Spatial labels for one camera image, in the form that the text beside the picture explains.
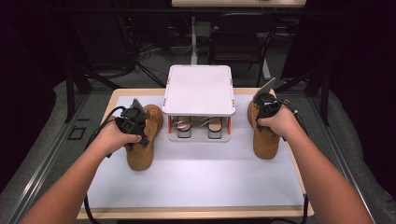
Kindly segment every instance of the light skin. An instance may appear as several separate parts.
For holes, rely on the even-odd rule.
[[[306,193],[320,223],[373,223],[356,190],[309,139],[284,105],[269,119],[259,119],[289,143]]]
[[[288,108],[282,106],[273,117],[258,122],[288,141],[320,223],[373,223],[357,192],[308,138]],[[75,223],[102,160],[125,144],[140,140],[139,135],[121,133],[115,122],[108,123],[21,223]]]

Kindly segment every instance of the box lid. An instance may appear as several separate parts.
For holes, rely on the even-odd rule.
[[[235,112],[231,68],[226,65],[173,65],[163,113],[173,116],[229,117]]]

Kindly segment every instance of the hand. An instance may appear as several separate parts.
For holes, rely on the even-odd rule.
[[[137,134],[122,133],[114,121],[115,117],[110,117],[110,121],[101,132],[96,136],[91,146],[102,148],[104,153],[110,154],[122,148],[128,143],[137,143],[142,140],[142,136]]]
[[[288,134],[293,134],[299,129],[303,131],[297,119],[285,105],[282,105],[271,118],[258,119],[258,123],[261,126],[270,127],[272,131],[286,139],[288,139]]]

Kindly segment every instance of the shoe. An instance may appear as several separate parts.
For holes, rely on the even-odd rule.
[[[149,140],[143,147],[141,143],[134,143],[132,147],[125,146],[129,167],[135,171],[144,171],[150,167],[154,158],[154,140],[163,127],[163,112],[156,105],[145,105],[147,111],[145,135]]]
[[[221,138],[221,117],[213,117],[209,119],[207,128],[209,129],[209,138],[220,139]]]
[[[177,137],[190,138],[191,137],[191,117],[179,116],[177,117]]]
[[[247,107],[247,119],[253,128],[253,151],[257,157],[264,160],[271,160],[277,153],[279,148],[280,136],[269,128],[257,128],[256,118],[260,107],[251,101]]]

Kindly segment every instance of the white plastic box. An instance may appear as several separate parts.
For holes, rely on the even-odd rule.
[[[226,65],[173,65],[169,71],[163,99],[163,113],[168,116],[171,141],[228,142],[231,139],[231,116],[235,113],[233,79]],[[190,138],[177,137],[173,120],[191,116],[194,120],[223,117],[221,138],[208,137],[207,125],[193,123]]]

